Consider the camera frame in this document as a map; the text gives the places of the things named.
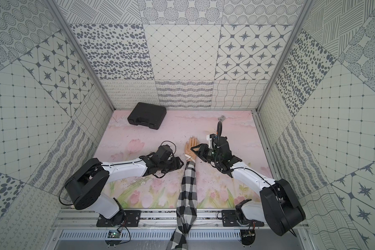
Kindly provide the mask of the black white plaid sleeve forearm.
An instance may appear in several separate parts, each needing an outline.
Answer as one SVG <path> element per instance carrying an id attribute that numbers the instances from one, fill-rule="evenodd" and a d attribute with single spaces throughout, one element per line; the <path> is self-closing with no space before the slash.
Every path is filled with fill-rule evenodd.
<path id="1" fill-rule="evenodd" d="M 177 201 L 175 228 L 167 250 L 187 250 L 187 236 L 197 218 L 197 186 L 195 162 L 187 161 Z"/>

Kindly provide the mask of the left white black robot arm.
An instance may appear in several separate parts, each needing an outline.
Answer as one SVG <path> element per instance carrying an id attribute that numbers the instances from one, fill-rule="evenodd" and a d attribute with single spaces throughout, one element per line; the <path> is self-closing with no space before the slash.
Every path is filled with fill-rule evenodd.
<path id="1" fill-rule="evenodd" d="M 124 226 L 127 213 L 117 199 L 103 193 L 105 185 L 130 177 L 155 176 L 158 171 L 166 175 L 183 165 L 168 145 L 161 145 L 156 152 L 130 161 L 109 163 L 91 158 L 68 178 L 63 189 L 75 209 L 99 214 L 98 227 Z"/>

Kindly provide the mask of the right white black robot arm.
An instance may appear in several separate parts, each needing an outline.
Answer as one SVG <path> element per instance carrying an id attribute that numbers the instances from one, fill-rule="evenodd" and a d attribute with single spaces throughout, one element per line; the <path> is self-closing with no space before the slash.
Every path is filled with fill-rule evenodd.
<path id="1" fill-rule="evenodd" d="M 249 167 L 232 154 L 227 137 L 210 134 L 207 139 L 207 144 L 193 146 L 190 151 L 222 174 L 242 182 L 260 197 L 260 205 L 246 199 L 235 206 L 239 224 L 263 222 L 276 235 L 282 236 L 306 219 L 305 211 L 288 181 L 268 178 Z"/>

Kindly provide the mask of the mannequin hand with long nails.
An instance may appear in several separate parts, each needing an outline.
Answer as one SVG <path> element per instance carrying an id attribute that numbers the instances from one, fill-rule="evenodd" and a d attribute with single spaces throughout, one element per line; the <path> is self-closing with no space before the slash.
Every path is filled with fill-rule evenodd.
<path id="1" fill-rule="evenodd" d="M 187 161 L 196 161 L 196 154 L 192 151 L 193 147 L 198 146 L 200 143 L 194 136 L 190 137 L 185 144 L 184 153 Z"/>

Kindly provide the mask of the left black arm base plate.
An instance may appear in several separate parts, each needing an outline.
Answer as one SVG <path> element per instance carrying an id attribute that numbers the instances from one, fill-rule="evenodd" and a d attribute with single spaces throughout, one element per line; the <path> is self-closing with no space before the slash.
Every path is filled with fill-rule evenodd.
<path id="1" fill-rule="evenodd" d="M 96 226 L 97 227 L 115 227 L 127 226 L 138 227 L 140 221 L 140 210 L 122 210 L 119 211 L 113 218 L 107 219 L 103 215 L 99 215 Z"/>

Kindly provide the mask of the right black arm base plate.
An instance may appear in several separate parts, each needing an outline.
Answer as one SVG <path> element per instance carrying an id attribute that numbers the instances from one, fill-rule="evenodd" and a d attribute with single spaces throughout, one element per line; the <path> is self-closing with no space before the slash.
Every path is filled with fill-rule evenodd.
<path id="1" fill-rule="evenodd" d="M 235 209 L 222 210 L 221 220 L 224 227 L 248 227 L 252 225 L 263 227 L 265 225 L 261 221 L 248 220 L 241 212 Z"/>

